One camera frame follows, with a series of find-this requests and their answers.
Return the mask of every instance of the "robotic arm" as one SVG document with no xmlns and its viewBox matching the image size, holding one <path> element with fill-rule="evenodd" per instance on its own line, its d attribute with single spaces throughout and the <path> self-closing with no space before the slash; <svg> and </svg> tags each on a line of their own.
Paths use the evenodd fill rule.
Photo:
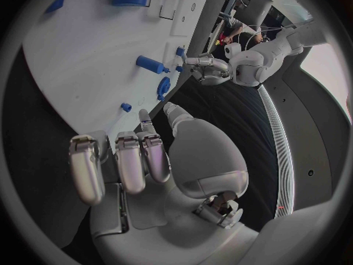
<svg viewBox="0 0 353 265">
<path fill-rule="evenodd" d="M 284 28 L 274 40 L 246 51 L 241 51 L 238 43 L 226 45 L 225 55 L 229 58 L 227 68 L 224 61 L 205 57 L 186 58 L 185 63 L 193 65 L 191 72 L 202 85 L 232 80 L 238 85 L 255 87 L 277 72 L 286 56 L 300 54 L 304 47 L 324 43 L 325 37 L 311 20 L 296 29 Z"/>
</svg>

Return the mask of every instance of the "red object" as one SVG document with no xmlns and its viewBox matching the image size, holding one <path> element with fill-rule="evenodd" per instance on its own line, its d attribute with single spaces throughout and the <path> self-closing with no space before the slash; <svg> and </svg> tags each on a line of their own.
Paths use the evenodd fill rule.
<svg viewBox="0 0 353 265">
<path fill-rule="evenodd" d="M 227 37 L 227 36 L 224 35 L 223 32 L 221 32 L 221 34 L 219 35 L 219 38 L 218 38 L 220 45 L 225 45 L 225 43 L 222 42 L 222 40 L 225 39 L 226 37 Z"/>
</svg>

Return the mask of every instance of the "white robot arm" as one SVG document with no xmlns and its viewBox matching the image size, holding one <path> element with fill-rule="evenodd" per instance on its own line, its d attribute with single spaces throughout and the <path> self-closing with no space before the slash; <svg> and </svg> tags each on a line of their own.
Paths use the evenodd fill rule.
<svg viewBox="0 0 353 265">
<path fill-rule="evenodd" d="M 229 58 L 226 70 L 214 65 L 214 61 L 216 64 L 222 61 L 218 59 L 208 60 L 209 65 L 205 64 L 203 58 L 186 58 L 185 63 L 193 65 L 193 76 L 203 85 L 232 80 L 238 85 L 254 87 L 277 72 L 286 56 L 300 54 L 304 47 L 324 43 L 325 37 L 311 20 L 296 29 L 284 28 L 274 40 L 260 43 L 246 51 L 241 51 L 238 43 L 226 45 L 225 55 Z"/>
</svg>

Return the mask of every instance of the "person's hand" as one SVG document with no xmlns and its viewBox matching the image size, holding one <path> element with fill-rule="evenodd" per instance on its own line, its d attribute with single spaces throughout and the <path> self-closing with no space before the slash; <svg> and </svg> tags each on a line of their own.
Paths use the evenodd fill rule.
<svg viewBox="0 0 353 265">
<path fill-rule="evenodd" d="M 222 42 L 226 43 L 226 44 L 230 44 L 233 42 L 232 38 L 231 37 L 226 37 L 222 40 Z"/>
</svg>

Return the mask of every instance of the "white wall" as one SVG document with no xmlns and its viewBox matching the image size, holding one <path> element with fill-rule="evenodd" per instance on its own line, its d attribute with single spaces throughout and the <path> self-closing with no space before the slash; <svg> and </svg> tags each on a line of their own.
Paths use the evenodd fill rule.
<svg viewBox="0 0 353 265">
<path fill-rule="evenodd" d="M 297 0 L 273 0 L 273 2 L 273 6 L 293 23 L 304 22 L 311 18 Z"/>
<path fill-rule="evenodd" d="M 337 100 L 349 119 L 348 87 L 335 51 L 330 44 L 317 45 L 301 64 L 301 68 L 319 81 Z"/>
</svg>

